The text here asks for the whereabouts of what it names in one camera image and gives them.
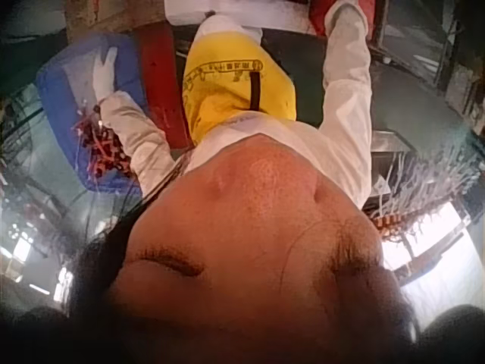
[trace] ceiling light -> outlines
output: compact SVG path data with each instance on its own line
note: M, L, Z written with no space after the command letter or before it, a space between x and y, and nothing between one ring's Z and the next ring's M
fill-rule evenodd
M20 238L17 242L17 245L14 249L14 256L20 260L22 263L25 263L27 257L29 256L30 251L30 244L26 242L24 239Z
M55 291L54 291L54 301L55 302L62 302L62 293L63 293L63 289L62 289L62 284L60 283L57 283L55 285Z
M62 267L61 271L59 272L59 282L64 282L64 279L66 278L66 272L67 272L67 269L66 267Z
M32 288L33 290L36 290L37 292L45 294L46 296L51 294L48 290L44 290L41 287L37 287L35 284L29 284L29 287Z
M6 250L3 246L0 246L0 253L2 253L2 255L6 256L9 259L12 259L12 253Z

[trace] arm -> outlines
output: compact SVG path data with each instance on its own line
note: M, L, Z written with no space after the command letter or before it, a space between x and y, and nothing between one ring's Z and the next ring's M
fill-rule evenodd
M165 134L148 119L125 92L117 91L101 103L102 122L120 138L130 167L147 196L174 166Z
M324 64L326 137L342 175L363 205L371 191L371 55L368 25L354 1L338 1L325 19L328 45Z

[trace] black strap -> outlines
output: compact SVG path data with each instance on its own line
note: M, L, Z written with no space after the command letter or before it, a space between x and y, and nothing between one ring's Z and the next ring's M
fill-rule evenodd
M251 102L249 110L259 111L259 102L261 101L261 75L259 72L250 72L251 77Z

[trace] blue tray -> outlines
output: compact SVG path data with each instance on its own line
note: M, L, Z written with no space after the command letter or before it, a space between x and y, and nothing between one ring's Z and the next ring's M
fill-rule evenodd
M115 89L129 93L147 113L136 43L131 37L121 34L96 34L68 46L40 69L36 86L55 138L86 189L141 195L139 185L117 171L110 171L98 180L89 176L89 153L79 147L79 138L73 130L80 120L78 110L83 105L92 110L95 105L92 89L94 57L101 49L104 60L106 52L113 46L118 47L114 65Z

